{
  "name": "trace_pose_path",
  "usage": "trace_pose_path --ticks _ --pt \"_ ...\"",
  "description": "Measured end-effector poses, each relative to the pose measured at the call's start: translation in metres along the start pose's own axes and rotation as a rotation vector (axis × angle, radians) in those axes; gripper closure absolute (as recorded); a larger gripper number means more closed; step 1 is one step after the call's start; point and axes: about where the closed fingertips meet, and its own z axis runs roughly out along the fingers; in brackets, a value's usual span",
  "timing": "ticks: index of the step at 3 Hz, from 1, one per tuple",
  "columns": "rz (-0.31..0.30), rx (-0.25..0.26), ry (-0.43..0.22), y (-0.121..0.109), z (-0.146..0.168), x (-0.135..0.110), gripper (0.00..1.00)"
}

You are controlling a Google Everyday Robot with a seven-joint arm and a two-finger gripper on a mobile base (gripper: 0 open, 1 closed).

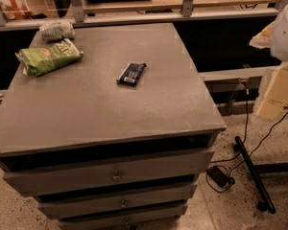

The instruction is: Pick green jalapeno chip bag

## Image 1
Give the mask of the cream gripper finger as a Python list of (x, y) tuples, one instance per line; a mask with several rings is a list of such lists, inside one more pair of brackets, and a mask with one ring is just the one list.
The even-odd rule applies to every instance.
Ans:
[(281, 64), (261, 81), (261, 97), (255, 115), (262, 120), (272, 121), (288, 105), (288, 64)]

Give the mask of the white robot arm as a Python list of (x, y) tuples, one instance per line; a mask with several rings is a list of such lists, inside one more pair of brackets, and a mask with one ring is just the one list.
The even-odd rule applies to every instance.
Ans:
[(255, 115), (266, 121), (276, 119), (288, 105), (288, 4), (274, 22), (270, 52), (281, 64), (262, 77), (255, 102)]

